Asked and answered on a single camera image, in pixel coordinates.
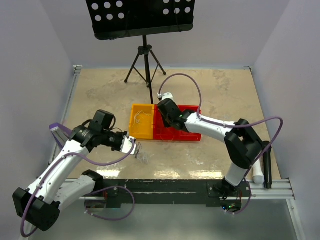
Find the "tripod leg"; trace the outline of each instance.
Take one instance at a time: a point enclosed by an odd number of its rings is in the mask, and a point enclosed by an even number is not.
[[[150,50],[150,53],[152,54],[155,62],[159,65],[159,67],[161,68],[162,72],[163,72],[163,75],[167,75],[166,71],[164,70],[164,68],[161,66],[158,58],[156,57],[156,55],[154,54],[154,52],[152,50]]]
[[[145,65],[145,78],[146,78],[147,86],[149,87],[149,91],[150,91],[151,104],[154,104],[154,97],[152,94],[152,86],[151,86],[150,66],[149,66],[149,59],[147,54],[144,55],[144,65]]]
[[[137,63],[139,56],[140,56],[140,54],[139,54],[139,52],[138,52],[138,54],[136,55],[136,57],[135,57],[135,59],[134,59],[134,61],[133,61],[132,66],[131,66],[131,68],[130,68],[130,70],[129,70],[129,73],[128,73],[128,75],[126,76],[126,78],[125,78],[125,80],[124,80],[125,83],[128,82],[128,78],[130,77],[130,74],[131,74],[132,70],[134,69],[134,67],[135,67],[135,65],[136,65],[136,63]]]

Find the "white wall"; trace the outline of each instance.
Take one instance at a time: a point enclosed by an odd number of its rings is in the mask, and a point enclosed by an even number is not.
[[[131,66],[141,37],[99,41],[85,0],[41,0],[73,64]],[[196,0],[189,32],[151,35],[148,43],[164,66],[252,66],[289,0]],[[141,57],[138,65],[143,65]]]
[[[46,168],[49,124],[60,121],[71,62],[39,0],[0,1],[0,233],[19,237],[12,194]]]
[[[319,239],[320,1],[291,0],[253,67],[265,116],[280,115],[274,145],[290,177],[307,239]],[[274,134],[278,123],[269,123]]]

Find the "yellow bin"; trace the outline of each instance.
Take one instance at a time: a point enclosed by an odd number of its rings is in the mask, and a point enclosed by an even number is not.
[[[132,104],[129,134],[136,139],[154,137],[154,104]]]

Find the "black music stand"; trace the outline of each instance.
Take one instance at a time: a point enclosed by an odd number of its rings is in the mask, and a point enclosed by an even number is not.
[[[190,31],[193,28],[195,0],[86,0],[94,36],[98,40],[142,36],[143,46],[139,46],[132,67],[124,80],[135,69],[146,82],[150,91],[151,104],[154,103],[152,81],[158,67],[165,70],[147,45],[147,35]],[[151,79],[149,53],[157,63]],[[135,68],[139,56],[144,55],[145,78]]]

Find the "tripod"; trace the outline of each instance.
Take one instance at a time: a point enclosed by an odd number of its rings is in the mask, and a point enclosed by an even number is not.
[[[156,71],[158,69],[158,67],[160,67],[160,69],[163,72],[163,75],[167,75],[167,73],[165,72],[165,70],[163,69],[163,67],[161,66],[159,60],[157,59],[156,55],[154,54],[154,52],[152,51],[152,46],[151,45],[147,45],[147,36],[143,35],[142,36],[142,40],[143,40],[143,46],[139,46],[138,47],[138,54],[136,55],[133,64],[129,70],[128,75],[126,76],[124,82],[127,83],[128,82],[128,78],[130,77],[130,74],[132,72],[132,70],[136,70],[136,72],[140,75],[140,77],[146,82],[146,87],[149,88],[150,91],[150,100],[151,100],[151,104],[154,104],[154,98],[153,98],[153,94],[152,94],[152,81],[154,80],[154,77],[156,75]],[[156,61],[156,68],[155,71],[153,73],[153,76],[151,78],[150,75],[150,66],[149,66],[149,52],[151,53],[151,55],[153,56],[154,60]],[[135,65],[138,61],[138,58],[140,56],[144,55],[144,67],[145,67],[145,78],[141,75],[141,73],[136,69]]]

